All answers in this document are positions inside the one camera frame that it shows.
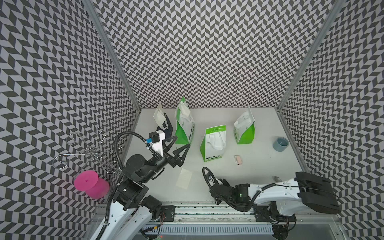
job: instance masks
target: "black cable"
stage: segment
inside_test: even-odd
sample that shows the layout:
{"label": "black cable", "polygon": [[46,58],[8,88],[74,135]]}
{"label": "black cable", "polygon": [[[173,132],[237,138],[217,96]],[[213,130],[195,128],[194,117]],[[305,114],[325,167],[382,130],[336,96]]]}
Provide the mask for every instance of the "black cable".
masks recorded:
{"label": "black cable", "polygon": [[295,226],[296,226],[296,220],[295,220],[295,223],[294,223],[293,227],[291,229],[288,229],[288,231],[291,231],[292,229],[294,229]]}
{"label": "black cable", "polygon": [[121,136],[123,135],[133,135],[133,136],[136,136],[138,137],[141,141],[145,142],[146,143],[146,147],[150,150],[150,152],[152,153],[152,155],[154,155],[158,160],[161,160],[161,156],[158,152],[156,152],[150,145],[149,143],[147,143],[147,140],[145,138],[143,138],[143,136],[141,136],[140,134],[138,133],[135,133],[135,132],[131,132],[131,131],[124,131],[124,132],[121,132],[119,133],[116,137],[115,137],[115,140],[113,141],[113,149],[116,149],[115,150],[115,157],[116,157],[116,160],[117,160],[117,163],[119,164],[119,168],[120,169],[123,169],[124,168],[124,165],[123,163],[121,162],[121,159],[120,159],[120,155],[119,155],[119,147],[118,147],[118,143],[119,143],[119,139],[121,138]]}
{"label": "black cable", "polygon": [[139,232],[141,233],[141,235],[143,235],[146,239],[149,239],[149,240],[153,240],[158,237],[158,235],[152,235],[152,234],[147,235],[142,229],[140,229]]}
{"label": "black cable", "polygon": [[279,185],[279,184],[275,184],[275,185],[280,186],[280,187],[298,187],[298,188],[305,188],[305,189],[312,189],[312,190],[316,190],[316,191],[322,191],[322,192],[326,192],[326,193],[329,193],[331,195],[334,195],[335,197],[337,197],[337,201],[340,199],[339,196],[337,196],[336,194],[329,192],[329,191],[321,190],[321,189],[316,189],[316,188],[311,188],[311,187],[301,187],[301,186],[284,186],[284,185]]}
{"label": "black cable", "polygon": [[155,180],[156,178],[158,178],[160,176],[160,174],[162,174],[164,172],[165,168],[163,168],[163,170],[161,170],[161,172],[159,174],[157,174],[156,176],[154,176],[152,178],[152,180]]}
{"label": "black cable", "polygon": [[[217,194],[217,193],[213,190],[212,186],[209,184],[209,180],[207,179],[207,175],[205,174],[204,170],[207,170],[208,173],[209,173],[213,178],[215,178],[215,176],[213,175],[212,171],[209,170],[209,168],[207,168],[207,167],[203,167],[202,172],[203,172],[204,180],[205,180],[205,182],[207,183],[207,185],[208,185],[208,187],[209,187],[209,190],[211,190],[211,191],[217,196],[218,199],[220,199],[220,200],[226,202],[231,208],[233,208],[233,209],[235,209],[235,210],[237,210],[237,211],[240,211],[240,212],[248,212],[249,210],[251,210],[252,205],[253,205],[253,202],[255,201],[255,199],[257,198],[257,196],[259,196],[259,194],[261,193],[261,191],[258,190],[258,191],[255,193],[255,195],[252,197],[252,200],[251,200],[250,202],[248,202],[248,203],[236,203],[236,202],[233,202],[233,201],[230,200],[230,199],[227,199],[227,198],[222,197],[221,195]],[[273,186],[275,186],[274,183],[268,184],[268,185],[262,187],[262,191],[264,191],[264,190],[266,190],[266,189],[268,189],[268,188],[270,188],[270,187],[273,187]]]}
{"label": "black cable", "polygon": [[280,221],[277,221],[277,222],[273,223],[273,222],[270,221],[269,217],[266,217],[266,216],[264,215],[264,213],[263,213],[262,211],[258,211],[258,212],[263,216],[263,218],[265,218],[265,219],[266,219],[268,222],[270,222],[272,225],[277,225],[277,224],[280,223]]}
{"label": "black cable", "polygon": [[109,211],[111,210],[111,204],[112,204],[112,198],[113,198],[113,195],[115,195],[118,187],[119,187],[119,184],[121,182],[121,179],[123,177],[123,174],[120,174],[119,176],[119,179],[118,179],[118,183],[116,184],[116,186],[113,188],[111,194],[109,195],[108,197],[108,200],[107,200],[107,207],[105,209],[105,219],[104,219],[104,225],[103,227],[101,228],[100,232],[99,232],[99,235],[97,235],[97,238],[96,240],[100,240],[100,238],[102,237],[105,229],[107,228],[108,226],[108,222],[109,222]]}

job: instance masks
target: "green label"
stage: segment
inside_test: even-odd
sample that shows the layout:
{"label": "green label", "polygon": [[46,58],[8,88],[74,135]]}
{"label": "green label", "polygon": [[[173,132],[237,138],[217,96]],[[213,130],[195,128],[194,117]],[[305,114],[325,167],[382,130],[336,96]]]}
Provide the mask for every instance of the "green label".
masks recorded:
{"label": "green label", "polygon": [[191,133],[189,134],[188,136],[188,141],[191,140],[191,138],[193,137],[193,132],[195,131],[195,122],[192,123],[192,127],[191,127]]}
{"label": "green label", "polygon": [[206,158],[204,159],[204,162],[211,161],[211,160],[214,160],[214,159],[218,159],[218,158],[221,158],[221,157],[223,157],[222,154],[221,154],[221,155],[218,155],[218,156],[213,156],[213,157],[206,157]]}
{"label": "green label", "polygon": [[205,130],[205,134],[210,134],[210,133],[213,133],[213,132],[222,132],[222,131],[225,131],[225,125],[207,128]]}

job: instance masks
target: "pink plastic disc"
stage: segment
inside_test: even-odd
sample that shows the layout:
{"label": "pink plastic disc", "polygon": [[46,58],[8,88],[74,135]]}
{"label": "pink plastic disc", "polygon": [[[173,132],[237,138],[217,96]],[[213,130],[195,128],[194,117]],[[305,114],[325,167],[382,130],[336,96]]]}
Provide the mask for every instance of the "pink plastic disc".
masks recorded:
{"label": "pink plastic disc", "polygon": [[96,185],[93,188],[85,191],[85,193],[91,198],[99,199],[107,195],[108,191],[109,191],[109,184],[107,183],[107,181],[105,181],[102,178],[99,178]]}
{"label": "pink plastic disc", "polygon": [[80,173],[74,180],[74,187],[80,191],[87,191],[93,188],[98,182],[99,175],[92,170]]}

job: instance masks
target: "paper sheet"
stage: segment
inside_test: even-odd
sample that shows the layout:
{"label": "paper sheet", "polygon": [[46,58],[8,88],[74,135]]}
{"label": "paper sheet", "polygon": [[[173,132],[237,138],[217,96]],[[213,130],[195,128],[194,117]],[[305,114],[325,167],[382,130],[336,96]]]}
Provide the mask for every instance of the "paper sheet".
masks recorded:
{"label": "paper sheet", "polygon": [[159,104],[155,110],[155,114],[153,114],[153,118],[155,119],[155,122],[161,129],[164,129],[163,123],[166,121],[166,118],[164,116],[163,107],[161,104]]}
{"label": "paper sheet", "polygon": [[176,182],[176,186],[184,189],[188,189],[191,178],[192,178],[192,172],[182,168],[180,171],[179,179]]}

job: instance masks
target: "white table surface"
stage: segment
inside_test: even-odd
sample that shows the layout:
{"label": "white table surface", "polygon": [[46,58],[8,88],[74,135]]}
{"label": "white table surface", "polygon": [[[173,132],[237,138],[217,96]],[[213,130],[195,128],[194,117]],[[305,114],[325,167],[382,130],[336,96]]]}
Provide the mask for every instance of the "white table surface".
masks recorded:
{"label": "white table surface", "polygon": [[[295,172],[301,171],[298,160],[289,145],[283,152],[277,152],[272,144],[277,137],[285,137],[283,127],[273,108],[251,108],[255,117],[255,139],[251,144],[237,145],[233,134],[233,124],[246,108],[213,108],[191,109],[195,120],[195,132],[191,147],[182,168],[192,171],[192,178],[188,189],[177,187],[181,167],[165,167],[164,172],[155,180],[145,185],[149,187],[147,195],[152,195],[162,202],[212,202],[213,199],[206,185],[202,168],[208,167],[216,178],[225,178],[231,186],[242,183],[268,184],[273,182],[273,176],[282,180],[295,177]],[[135,132],[148,138],[150,132],[156,131],[156,122],[153,119],[154,109],[141,111]],[[176,130],[175,109],[165,109],[172,126],[173,134]],[[218,125],[227,126],[227,139],[224,156],[209,162],[204,162],[200,153],[200,144],[205,129]],[[182,145],[175,144],[171,151]],[[141,154],[147,160],[152,154],[138,138],[133,137],[127,159]],[[240,155],[243,164],[238,166],[234,155]]]}

